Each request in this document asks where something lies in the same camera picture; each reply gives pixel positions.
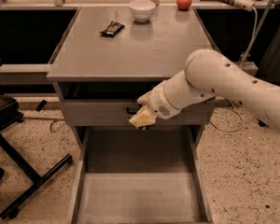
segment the red apple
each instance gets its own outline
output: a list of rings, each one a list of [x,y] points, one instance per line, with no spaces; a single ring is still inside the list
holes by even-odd
[[[176,0],[177,7],[180,10],[188,10],[192,4],[192,0]]]

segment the gray tabletop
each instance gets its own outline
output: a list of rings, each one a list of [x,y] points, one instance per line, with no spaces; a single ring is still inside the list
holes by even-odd
[[[125,25],[102,37],[111,21]],[[196,49],[212,49],[196,13],[156,7],[148,22],[135,21],[128,6],[83,7],[51,66],[48,80],[146,81],[171,77]]]

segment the black chair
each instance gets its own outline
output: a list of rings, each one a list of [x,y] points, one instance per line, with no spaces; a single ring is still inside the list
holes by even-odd
[[[0,132],[14,122],[22,122],[23,114],[19,112],[19,103],[12,97],[0,94]],[[33,185],[28,188],[19,198],[9,205],[1,214],[0,218],[14,218],[19,213],[19,206],[29,198],[36,190],[38,190],[46,181],[48,181],[56,172],[58,172],[66,163],[72,163],[73,158],[67,154],[54,167],[52,167],[45,175],[40,176],[35,169],[15,150],[10,143],[0,134],[0,147],[8,154],[8,156],[16,162],[19,167],[33,181]]]

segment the speckled floor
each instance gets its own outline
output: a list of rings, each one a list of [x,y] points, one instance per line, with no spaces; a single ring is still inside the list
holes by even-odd
[[[26,117],[62,117],[59,110],[23,112]],[[208,124],[199,144],[198,155],[214,223],[280,223],[280,135],[270,128],[261,128],[242,108],[239,112],[244,119],[239,132],[224,133]],[[212,122],[224,130],[240,125],[239,117],[227,107],[216,108]],[[50,123],[26,119],[5,129],[3,136],[41,175],[67,153],[73,155],[74,163],[62,168],[26,201],[16,218],[0,218],[0,223],[65,223],[79,148],[64,122],[54,123],[53,132]],[[6,171],[0,182],[1,212],[31,182],[1,148],[0,166]]]

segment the white bowl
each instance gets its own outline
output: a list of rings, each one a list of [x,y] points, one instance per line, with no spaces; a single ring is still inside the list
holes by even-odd
[[[154,12],[156,4],[148,0],[135,0],[129,4],[133,17],[140,22],[147,21]]]

